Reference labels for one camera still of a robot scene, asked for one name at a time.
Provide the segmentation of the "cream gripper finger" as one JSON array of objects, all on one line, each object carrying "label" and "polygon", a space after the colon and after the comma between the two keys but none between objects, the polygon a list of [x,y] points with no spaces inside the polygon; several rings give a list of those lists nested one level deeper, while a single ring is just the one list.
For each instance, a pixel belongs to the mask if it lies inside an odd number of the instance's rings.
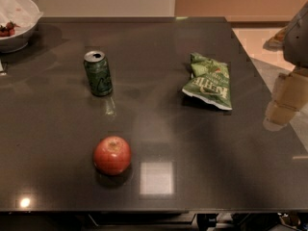
[{"label": "cream gripper finger", "polygon": [[288,74],[280,73],[266,108],[264,127],[270,131],[281,130],[307,103],[308,68],[296,67]]}]

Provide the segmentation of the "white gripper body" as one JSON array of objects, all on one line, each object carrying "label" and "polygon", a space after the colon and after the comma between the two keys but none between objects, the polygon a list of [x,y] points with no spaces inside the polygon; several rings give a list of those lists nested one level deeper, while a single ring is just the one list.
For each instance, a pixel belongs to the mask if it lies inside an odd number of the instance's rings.
[{"label": "white gripper body", "polygon": [[308,2],[287,26],[283,46],[284,59],[299,67],[308,67]]}]

